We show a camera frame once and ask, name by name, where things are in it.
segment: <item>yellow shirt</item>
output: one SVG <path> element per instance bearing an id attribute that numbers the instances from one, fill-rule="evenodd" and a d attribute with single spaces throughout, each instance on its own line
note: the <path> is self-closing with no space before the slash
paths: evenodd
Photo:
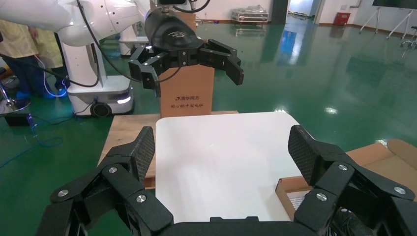
<path id="1" fill-rule="evenodd" d="M 3 42 L 0 53 L 13 58 L 23 58 L 38 54 L 27 26 L 0 20 Z"/>
<path id="2" fill-rule="evenodd" d="M 54 33 L 39 28 L 36 28 L 36 31 L 38 32 L 38 37 L 35 39 L 35 45 L 39 51 L 41 61 L 46 68 L 61 67 L 62 55 Z"/>

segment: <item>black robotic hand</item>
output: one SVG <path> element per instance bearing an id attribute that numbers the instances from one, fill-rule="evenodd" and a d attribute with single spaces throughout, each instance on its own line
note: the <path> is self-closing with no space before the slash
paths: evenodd
<path id="1" fill-rule="evenodd" d="M 209 39 L 199 39 L 195 32 L 173 11 L 160 8 L 145 21 L 145 32 L 151 46 L 138 48 L 130 58 L 131 76 L 153 89 L 160 97 L 158 76 L 169 68 L 204 65 L 226 71 L 236 84 L 243 83 L 243 70 L 236 49 Z"/>

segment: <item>doorway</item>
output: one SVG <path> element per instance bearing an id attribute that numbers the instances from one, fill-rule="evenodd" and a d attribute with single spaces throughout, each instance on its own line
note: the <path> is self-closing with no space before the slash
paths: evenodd
<path id="1" fill-rule="evenodd" d="M 287 23 L 314 23 L 322 0 L 291 0 L 288 6 Z"/>

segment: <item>display screen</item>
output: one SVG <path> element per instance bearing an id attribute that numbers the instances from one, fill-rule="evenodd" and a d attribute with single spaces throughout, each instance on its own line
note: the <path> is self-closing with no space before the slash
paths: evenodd
<path id="1" fill-rule="evenodd" d="M 158 0 L 161 5 L 184 5 L 187 0 Z"/>
<path id="2" fill-rule="evenodd" d="M 417 9 L 417 0 L 374 0 L 373 5 Z"/>

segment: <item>cardboard box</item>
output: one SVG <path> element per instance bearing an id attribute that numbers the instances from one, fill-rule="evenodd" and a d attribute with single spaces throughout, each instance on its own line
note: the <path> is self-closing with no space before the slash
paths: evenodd
<path id="1" fill-rule="evenodd" d="M 375 143 L 349 151 L 347 154 L 358 165 L 394 180 L 417 194 L 416 147 L 393 139 L 387 142 L 387 147 Z M 278 181 L 275 192 L 291 220 L 294 219 L 296 211 L 293 203 L 300 201 L 310 189 L 302 176 L 282 178 Z"/>
<path id="2" fill-rule="evenodd" d="M 194 31 L 195 14 L 176 12 Z M 162 73 L 163 80 L 177 68 Z M 171 79 L 161 83 L 161 117 L 210 115 L 213 101 L 214 69 L 202 65 L 183 67 Z"/>

